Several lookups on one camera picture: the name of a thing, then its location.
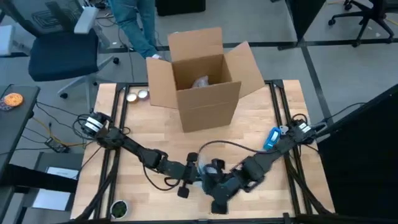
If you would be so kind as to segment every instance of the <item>plastic bag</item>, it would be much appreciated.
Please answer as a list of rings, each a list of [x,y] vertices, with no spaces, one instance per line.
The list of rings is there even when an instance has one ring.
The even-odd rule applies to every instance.
[[[200,77],[197,80],[195,80],[195,82],[192,85],[192,88],[205,87],[208,85],[209,85],[209,77],[204,76],[204,77]]]

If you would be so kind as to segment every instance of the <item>cardboard box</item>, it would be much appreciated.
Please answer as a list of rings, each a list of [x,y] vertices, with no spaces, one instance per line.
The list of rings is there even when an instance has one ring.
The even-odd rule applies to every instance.
[[[264,86],[247,42],[224,54],[221,28],[169,35],[172,63],[147,58],[150,103],[176,108],[185,132],[228,125],[238,100]],[[209,77],[209,86],[191,88]]]

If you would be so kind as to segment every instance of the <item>small potted plant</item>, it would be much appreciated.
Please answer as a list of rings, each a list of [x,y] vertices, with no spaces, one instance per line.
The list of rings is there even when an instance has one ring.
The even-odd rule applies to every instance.
[[[129,210],[127,203],[123,200],[115,201],[110,209],[112,218],[120,219],[124,218]]]

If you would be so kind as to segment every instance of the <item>black desk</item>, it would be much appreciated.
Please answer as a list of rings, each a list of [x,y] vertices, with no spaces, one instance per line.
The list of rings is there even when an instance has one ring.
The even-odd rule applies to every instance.
[[[0,94],[7,86],[0,86]],[[36,86],[10,86],[8,93],[19,93],[24,97],[24,102],[10,111],[0,111],[0,223],[2,222],[11,198],[14,193],[28,193],[29,188],[43,188],[74,192],[77,181],[46,174],[36,170],[10,164],[19,138],[27,121],[33,115],[40,88]]]

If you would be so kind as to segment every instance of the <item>blue object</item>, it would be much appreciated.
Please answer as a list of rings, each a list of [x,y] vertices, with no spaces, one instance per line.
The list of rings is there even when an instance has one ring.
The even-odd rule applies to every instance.
[[[272,147],[274,147],[278,142],[281,133],[282,131],[279,128],[272,128],[262,148],[266,151],[272,149]]]

